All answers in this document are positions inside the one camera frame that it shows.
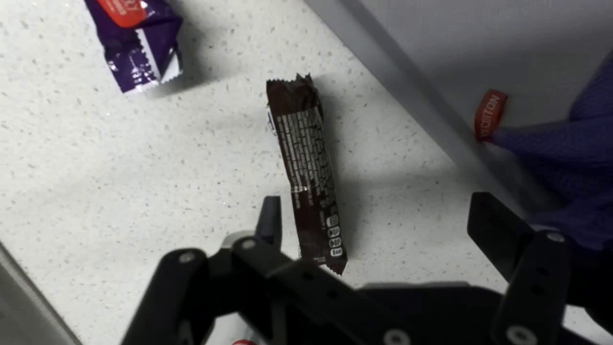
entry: purple cloth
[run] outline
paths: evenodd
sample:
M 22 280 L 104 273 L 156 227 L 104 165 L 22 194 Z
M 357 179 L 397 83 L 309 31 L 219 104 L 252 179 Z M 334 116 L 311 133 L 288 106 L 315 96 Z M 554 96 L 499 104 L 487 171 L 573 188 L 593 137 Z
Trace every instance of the purple cloth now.
M 165 0 L 146 0 L 146 22 L 135 29 L 123 29 L 104 12 L 98 0 L 87 0 L 96 24 L 104 56 L 123 93 L 160 85 L 167 79 L 171 62 L 179 64 L 177 37 L 183 27 Z
M 566 204 L 531 223 L 560 229 L 591 252 L 613 244 L 613 58 L 568 123 L 501 129 L 493 144 L 514 152 Z

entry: chocolate bar wrapper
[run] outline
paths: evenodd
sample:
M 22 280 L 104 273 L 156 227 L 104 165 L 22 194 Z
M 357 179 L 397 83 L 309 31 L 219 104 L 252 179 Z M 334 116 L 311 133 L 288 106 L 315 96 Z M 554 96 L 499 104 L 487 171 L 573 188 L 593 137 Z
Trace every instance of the chocolate bar wrapper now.
M 347 252 L 319 93 L 309 75 L 299 75 L 296 81 L 269 81 L 267 93 L 292 185 L 301 256 L 342 275 Z
M 183 27 L 165 0 L 87 0 L 106 62 L 123 93 L 148 91 L 183 73 Z

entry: countertop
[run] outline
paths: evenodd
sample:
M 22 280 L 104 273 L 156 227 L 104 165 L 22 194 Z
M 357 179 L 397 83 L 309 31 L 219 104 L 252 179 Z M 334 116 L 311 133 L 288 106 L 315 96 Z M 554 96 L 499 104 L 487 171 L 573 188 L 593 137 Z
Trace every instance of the countertop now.
M 347 282 L 504 290 L 466 236 L 474 187 L 301 0 L 185 0 L 181 83 L 125 96 L 81 3 L 0 0 L 0 242 L 87 345 L 116 345 L 163 254 L 252 231 L 290 185 L 265 81 L 311 73 Z M 581 313 L 583 334 L 600 336 Z

